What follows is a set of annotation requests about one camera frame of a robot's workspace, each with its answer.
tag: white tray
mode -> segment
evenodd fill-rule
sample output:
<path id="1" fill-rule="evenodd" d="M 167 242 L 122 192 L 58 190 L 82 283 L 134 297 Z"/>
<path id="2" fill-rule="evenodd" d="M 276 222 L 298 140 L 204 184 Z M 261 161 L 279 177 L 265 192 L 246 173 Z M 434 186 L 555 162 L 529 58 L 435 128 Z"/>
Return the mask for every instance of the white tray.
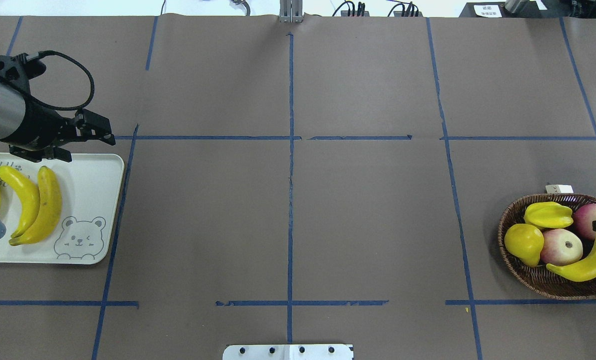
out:
<path id="1" fill-rule="evenodd" d="M 47 239 L 11 246 L 22 207 L 11 187 L 1 183 L 0 219 L 7 232 L 0 239 L 0 263 L 81 264 L 102 260 L 109 249 L 115 208 L 124 173 L 124 161 L 114 153 L 74 153 L 72 162 L 29 162 L 0 153 L 0 166 L 11 166 L 37 182 L 38 170 L 47 166 L 56 173 L 62 192 L 60 223 Z M 77 239 L 83 239 L 75 247 Z"/>

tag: toy apple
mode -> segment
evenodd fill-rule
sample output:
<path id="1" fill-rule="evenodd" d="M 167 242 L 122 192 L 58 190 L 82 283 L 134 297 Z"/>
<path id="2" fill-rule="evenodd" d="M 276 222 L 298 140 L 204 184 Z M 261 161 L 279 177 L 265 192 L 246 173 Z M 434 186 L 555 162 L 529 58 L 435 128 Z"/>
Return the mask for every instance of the toy apple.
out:
<path id="1" fill-rule="evenodd" d="M 582 259 L 582 242 L 576 234 L 563 228 L 554 228 L 543 235 L 544 247 L 540 253 L 542 262 L 563 267 Z"/>
<path id="2" fill-rule="evenodd" d="M 574 231 L 582 239 L 595 240 L 595 231 L 593 231 L 593 221 L 596 220 L 596 203 L 588 203 L 580 207 L 573 214 Z"/>

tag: bear drawing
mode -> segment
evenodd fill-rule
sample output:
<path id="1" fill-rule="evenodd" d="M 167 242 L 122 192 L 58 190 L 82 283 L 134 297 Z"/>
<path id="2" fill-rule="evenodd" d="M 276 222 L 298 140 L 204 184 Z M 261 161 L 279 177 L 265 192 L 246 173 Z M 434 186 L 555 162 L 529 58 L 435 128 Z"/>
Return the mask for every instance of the bear drawing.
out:
<path id="1" fill-rule="evenodd" d="M 104 248 L 104 226 L 106 221 L 101 217 L 92 221 L 77 221 L 73 216 L 64 219 L 60 237 L 53 244 L 58 259 L 95 259 Z"/>

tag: woven basket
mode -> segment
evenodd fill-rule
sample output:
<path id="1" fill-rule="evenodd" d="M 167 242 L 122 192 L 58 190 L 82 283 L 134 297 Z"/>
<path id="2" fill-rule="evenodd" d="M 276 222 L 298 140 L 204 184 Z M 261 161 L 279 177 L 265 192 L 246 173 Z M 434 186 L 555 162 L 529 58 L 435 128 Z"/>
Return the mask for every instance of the woven basket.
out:
<path id="1" fill-rule="evenodd" d="M 567 280 L 560 275 L 556 275 L 547 270 L 547 267 L 540 264 L 531 268 L 524 265 L 523 262 L 514 255 L 508 253 L 504 246 L 504 235 L 506 231 L 514 224 L 524 223 L 524 210 L 533 203 L 543 201 L 555 201 L 566 207 L 578 210 L 583 205 L 596 203 L 596 198 L 586 194 L 531 194 L 519 198 L 506 210 L 504 210 L 500 225 L 498 226 L 498 246 L 504 263 L 512 274 L 526 287 L 550 299 L 558 300 L 583 300 L 596 299 L 596 278 L 584 282 L 574 282 Z M 593 244 L 589 241 L 583 241 L 584 256 L 591 251 Z"/>

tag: blue tape line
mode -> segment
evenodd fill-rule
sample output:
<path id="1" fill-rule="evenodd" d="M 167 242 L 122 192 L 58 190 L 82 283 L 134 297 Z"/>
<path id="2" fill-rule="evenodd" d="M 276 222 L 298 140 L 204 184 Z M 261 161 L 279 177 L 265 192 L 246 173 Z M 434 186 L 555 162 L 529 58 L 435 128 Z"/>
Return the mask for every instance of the blue tape line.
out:
<path id="1" fill-rule="evenodd" d="M 292 300 L 291 306 L 383 306 L 388 300 Z M 216 301 L 216 306 L 288 306 L 284 300 Z"/>
<path id="2" fill-rule="evenodd" d="M 450 141 L 596 141 L 595 136 L 447 136 Z"/>
<path id="3" fill-rule="evenodd" d="M 158 27 L 158 17 L 153 17 L 153 28 L 151 29 L 151 41 L 149 42 L 149 53 L 147 53 L 147 64 L 145 65 L 144 69 L 149 71 L 149 67 L 151 66 L 151 52 L 153 51 L 153 43 L 156 39 L 156 28 Z"/>
<path id="4" fill-rule="evenodd" d="M 569 37 L 567 35 L 567 27 L 565 27 L 565 19 L 563 19 L 563 18 L 560 18 L 560 27 L 562 28 L 562 36 L 565 38 L 565 45 L 567 46 L 567 52 L 569 53 L 569 59 L 571 59 L 571 65 L 574 68 L 574 73 L 576 73 L 576 79 L 578 82 L 578 86 L 580 87 L 580 92 L 582 93 L 584 105 L 586 106 L 586 111 L 589 113 L 589 119 L 591 119 L 591 125 L 593 126 L 593 131 L 595 132 L 595 137 L 596 137 L 595 116 L 593 116 L 593 111 L 591 110 L 591 104 L 589 103 L 589 98 L 586 95 L 586 90 L 584 89 L 584 85 L 582 83 L 582 78 L 580 78 L 580 73 L 577 68 L 576 59 L 574 58 L 574 53 L 573 53 L 573 51 L 571 51 L 571 45 L 569 44 Z"/>
<path id="5" fill-rule="evenodd" d="M 142 135 L 136 137 L 140 141 L 288 141 L 291 140 L 290 136 L 229 136 L 229 135 L 199 135 L 199 136 L 185 136 L 185 135 Z"/>
<path id="6" fill-rule="evenodd" d="M 16 42 L 16 38 L 17 38 L 17 33 L 20 30 L 20 25 L 22 25 L 22 16 L 18 17 L 18 23 L 16 25 L 16 29 L 14 30 L 14 34 L 11 37 L 11 42 L 9 43 L 9 47 L 7 48 L 7 56 L 11 55 L 11 51 L 14 48 L 14 43 Z"/>
<path id="7" fill-rule="evenodd" d="M 111 275 L 113 272 L 113 263 L 115 262 L 115 250 L 118 246 L 118 236 L 120 235 L 120 223 L 122 223 L 122 214 L 124 214 L 124 202 L 127 199 L 127 190 L 129 187 L 129 176 L 131 176 L 131 165 L 133 164 L 133 151 L 136 146 L 136 137 L 138 135 L 138 128 L 136 125 L 133 130 L 133 140 L 131 141 L 131 150 L 129 150 L 129 160 L 127 161 L 127 170 L 124 173 L 124 182 L 122 182 L 122 194 L 120 195 L 120 205 L 118 206 L 118 217 L 115 222 L 115 234 L 113 234 L 113 246 L 111 248 L 111 255 L 109 255 L 109 266 L 106 271 L 106 281 L 104 281 L 104 291 L 102 295 L 102 306 L 100 307 L 100 315 L 98 317 L 98 324 L 96 330 L 96 339 L 94 340 L 94 350 L 91 355 L 92 360 L 97 358 L 98 347 L 100 346 L 100 336 L 102 335 L 102 326 L 104 322 L 104 312 L 106 311 L 106 301 L 109 297 L 109 286 L 111 285 Z"/>
<path id="8" fill-rule="evenodd" d="M 469 300 L 447 300 L 445 305 L 469 305 Z M 596 305 L 596 300 L 555 300 L 552 298 L 528 298 L 528 299 L 500 299 L 500 300 L 475 300 L 476 305 L 572 305 L 586 304 Z"/>
<path id="9" fill-rule="evenodd" d="M 310 141 L 410 141 L 413 135 L 407 136 L 314 136 Z"/>
<path id="10" fill-rule="evenodd" d="M 426 18 L 426 28 L 429 35 L 429 48 L 431 51 L 431 61 L 433 65 L 433 77 L 435 78 L 435 91 L 438 98 L 438 109 L 440 118 L 442 118 L 442 132 L 444 134 L 444 147 L 447 153 L 447 163 L 449 166 L 449 177 L 451 178 L 451 191 L 453 192 L 453 205 L 458 217 L 458 227 L 460 228 L 460 243 L 462 244 L 462 261 L 464 263 L 464 273 L 467 281 L 467 292 L 469 293 L 469 305 L 471 307 L 471 322 L 473 323 L 473 336 L 476 342 L 476 353 L 478 360 L 482 360 L 482 347 L 480 345 L 480 330 L 478 328 L 478 317 L 476 315 L 476 305 L 474 303 L 473 287 L 471 285 L 471 271 L 469 271 L 469 258 L 467 257 L 467 244 L 464 240 L 464 229 L 462 228 L 462 215 L 460 215 L 460 201 L 458 200 L 458 190 L 456 188 L 455 174 L 453 173 L 453 162 L 451 161 L 451 148 L 449 146 L 449 134 L 447 130 L 446 117 L 442 108 L 440 98 L 440 78 L 438 76 L 438 66 L 435 60 L 435 50 L 433 47 L 433 34 L 431 29 L 431 20 Z"/>
<path id="11" fill-rule="evenodd" d="M 127 306 L 133 308 L 140 308 L 140 303 L 138 301 L 107 301 L 105 306 Z"/>
<path id="12" fill-rule="evenodd" d="M 0 300 L 0 306 L 100 306 L 101 301 Z"/>
<path id="13" fill-rule="evenodd" d="M 0 306 L 102 306 L 102 301 L 0 300 Z M 139 307 L 138 301 L 109 301 L 107 306 Z"/>
<path id="14" fill-rule="evenodd" d="M 287 306 L 285 300 L 240 300 L 240 301 L 216 301 L 216 306 Z"/>
<path id="15" fill-rule="evenodd" d="M 294 300 L 295 306 L 383 306 L 388 300 Z"/>
<path id="16" fill-rule="evenodd" d="M 293 34 L 289 32 L 289 244 L 287 264 L 287 344 L 293 342 Z"/>

